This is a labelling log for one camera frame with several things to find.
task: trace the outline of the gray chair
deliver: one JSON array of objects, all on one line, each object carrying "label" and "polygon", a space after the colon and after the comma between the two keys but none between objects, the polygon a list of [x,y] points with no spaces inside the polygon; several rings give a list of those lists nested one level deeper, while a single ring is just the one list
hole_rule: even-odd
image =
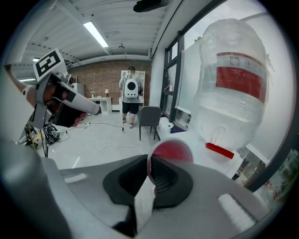
[{"label": "gray chair", "polygon": [[145,106],[137,113],[139,121],[139,140],[141,140],[141,126],[150,126],[155,128],[154,140],[156,137],[157,126],[159,125],[161,118],[161,109],[156,106]]}]

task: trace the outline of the ceiling light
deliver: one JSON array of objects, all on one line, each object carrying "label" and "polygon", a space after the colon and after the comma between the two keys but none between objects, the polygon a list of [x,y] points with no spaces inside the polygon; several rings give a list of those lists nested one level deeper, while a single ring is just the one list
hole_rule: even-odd
[{"label": "ceiling light", "polygon": [[104,38],[99,34],[91,21],[83,24],[83,26],[86,27],[86,29],[93,35],[93,37],[99,42],[99,44],[101,44],[102,47],[108,47]]},{"label": "ceiling light", "polygon": [[20,81],[24,82],[24,81],[32,81],[32,80],[36,80],[36,79],[26,79],[26,80],[20,80]]}]

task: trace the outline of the ceiling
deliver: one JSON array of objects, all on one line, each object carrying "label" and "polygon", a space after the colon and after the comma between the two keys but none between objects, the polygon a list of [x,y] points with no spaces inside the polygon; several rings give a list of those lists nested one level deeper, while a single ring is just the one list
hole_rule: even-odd
[{"label": "ceiling", "polygon": [[[67,64],[98,56],[147,56],[169,5],[136,13],[136,0],[58,0],[30,39],[21,63],[12,69],[19,79],[34,77],[33,58],[58,48]],[[85,29],[92,21],[109,48],[103,49]]]}]

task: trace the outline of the person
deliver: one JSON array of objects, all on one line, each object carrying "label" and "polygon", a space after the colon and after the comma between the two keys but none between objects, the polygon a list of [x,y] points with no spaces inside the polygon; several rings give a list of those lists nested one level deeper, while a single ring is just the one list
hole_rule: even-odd
[{"label": "person", "polygon": [[[26,87],[28,87],[27,84],[17,80],[17,78],[15,77],[15,75],[13,74],[12,70],[11,70],[11,65],[6,65],[5,66],[5,70],[9,76],[9,78],[12,80],[12,82],[14,83],[14,85],[18,88],[18,90],[20,92],[22,92]],[[44,95],[43,95],[43,100],[44,102],[47,102],[49,100],[52,99],[54,92],[55,92],[56,86],[50,84],[48,86],[46,86],[46,89],[44,91]],[[27,101],[34,107],[36,105],[35,102],[35,96],[34,96],[34,91],[35,91],[35,86],[32,86],[28,89],[28,94],[27,94]],[[64,92],[62,94],[62,99],[65,99],[67,96],[67,92]],[[72,125],[72,127],[77,127],[78,124],[81,122],[81,119],[84,119],[86,117],[85,113],[82,113],[80,115],[80,117],[76,118],[74,120],[74,124]]]},{"label": "person", "polygon": [[135,115],[137,114],[137,112],[139,110],[139,99],[138,99],[138,97],[127,98],[123,95],[125,84],[128,79],[136,80],[136,82],[138,83],[139,89],[143,90],[142,80],[138,76],[135,75],[135,67],[134,66],[130,66],[128,68],[128,75],[123,76],[120,79],[120,83],[119,83],[119,88],[121,89],[121,100],[122,100],[122,122],[123,123],[126,122],[127,113],[130,112],[130,128],[133,128],[134,121],[135,121]]}]

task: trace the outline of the black shorts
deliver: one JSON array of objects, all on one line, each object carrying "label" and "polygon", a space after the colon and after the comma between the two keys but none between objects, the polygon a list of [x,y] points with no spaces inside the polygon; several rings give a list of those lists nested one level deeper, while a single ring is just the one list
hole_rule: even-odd
[{"label": "black shorts", "polygon": [[131,114],[137,114],[139,110],[139,104],[138,103],[122,103],[122,112],[124,114],[128,113],[130,111]]}]

